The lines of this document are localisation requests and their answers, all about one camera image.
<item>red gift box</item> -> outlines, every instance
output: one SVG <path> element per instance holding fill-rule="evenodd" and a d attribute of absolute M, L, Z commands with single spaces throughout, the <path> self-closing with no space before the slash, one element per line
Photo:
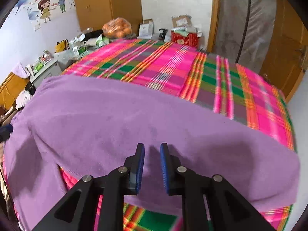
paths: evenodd
<path fill-rule="evenodd" d="M 189 33 L 188 36 L 184 37 L 178 33 L 171 31 L 172 41 L 181 45 L 188 45 L 191 47 L 197 47 L 199 43 L 199 38 L 197 33 Z"/>

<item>wooden door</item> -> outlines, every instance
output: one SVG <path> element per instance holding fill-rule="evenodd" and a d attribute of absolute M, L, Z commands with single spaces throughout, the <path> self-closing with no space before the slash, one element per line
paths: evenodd
<path fill-rule="evenodd" d="M 112 19 L 110 0 L 75 0 L 81 30 L 102 29 Z"/>
<path fill-rule="evenodd" d="M 287 102 L 306 70 L 308 31 L 287 0 L 277 0 L 276 20 L 260 75 L 279 88 Z"/>
<path fill-rule="evenodd" d="M 113 18 L 122 17 L 131 24 L 133 33 L 138 35 L 142 23 L 141 0 L 110 0 Z"/>

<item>metal screw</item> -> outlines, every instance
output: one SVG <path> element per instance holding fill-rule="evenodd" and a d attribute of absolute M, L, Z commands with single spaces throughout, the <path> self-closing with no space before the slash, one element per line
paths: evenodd
<path fill-rule="evenodd" d="M 125 166 L 119 167 L 118 171 L 120 173 L 126 173 L 127 172 L 127 167 L 125 167 Z"/>
<path fill-rule="evenodd" d="M 92 180 L 92 176 L 91 175 L 86 175 L 86 176 L 82 177 L 82 180 L 84 182 L 88 182 L 88 181 Z"/>
<path fill-rule="evenodd" d="M 221 175 L 214 175 L 213 176 L 214 181 L 216 182 L 221 182 L 222 181 L 222 176 Z"/>
<path fill-rule="evenodd" d="M 180 172 L 180 173 L 185 173 L 185 172 L 187 171 L 187 168 L 186 168 L 186 167 L 183 167 L 183 166 L 179 166 L 179 167 L 177 168 L 177 170 L 178 170 L 178 172 Z"/>

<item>desk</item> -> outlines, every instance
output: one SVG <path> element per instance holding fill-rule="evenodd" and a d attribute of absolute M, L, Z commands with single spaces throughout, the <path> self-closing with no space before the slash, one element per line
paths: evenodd
<path fill-rule="evenodd" d="M 30 77 L 30 82 L 38 88 L 45 78 L 59 75 L 62 72 L 58 60 L 53 58 L 38 73 Z"/>

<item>bag of oranges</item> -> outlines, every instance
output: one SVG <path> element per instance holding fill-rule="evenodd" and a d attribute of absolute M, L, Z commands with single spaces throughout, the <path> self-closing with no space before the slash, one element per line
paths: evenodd
<path fill-rule="evenodd" d="M 103 26 L 104 36 L 108 38 L 123 38 L 131 34 L 131 24 L 124 18 L 118 17 Z"/>

